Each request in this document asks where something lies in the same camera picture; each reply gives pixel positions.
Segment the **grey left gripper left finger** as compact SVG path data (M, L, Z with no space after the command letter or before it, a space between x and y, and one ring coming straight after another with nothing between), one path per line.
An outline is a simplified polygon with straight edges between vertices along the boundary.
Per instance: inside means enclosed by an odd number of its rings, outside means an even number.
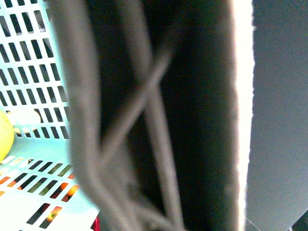
M185 7L51 0L82 191L114 231L185 229L160 83L182 43Z

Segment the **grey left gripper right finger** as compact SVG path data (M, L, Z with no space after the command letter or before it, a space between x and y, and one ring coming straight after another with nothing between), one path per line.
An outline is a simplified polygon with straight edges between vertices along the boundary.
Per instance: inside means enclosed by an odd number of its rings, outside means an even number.
M184 226L189 231L244 229L240 182L238 63L230 0L145 0L155 51L170 39L179 49L161 90L174 153Z

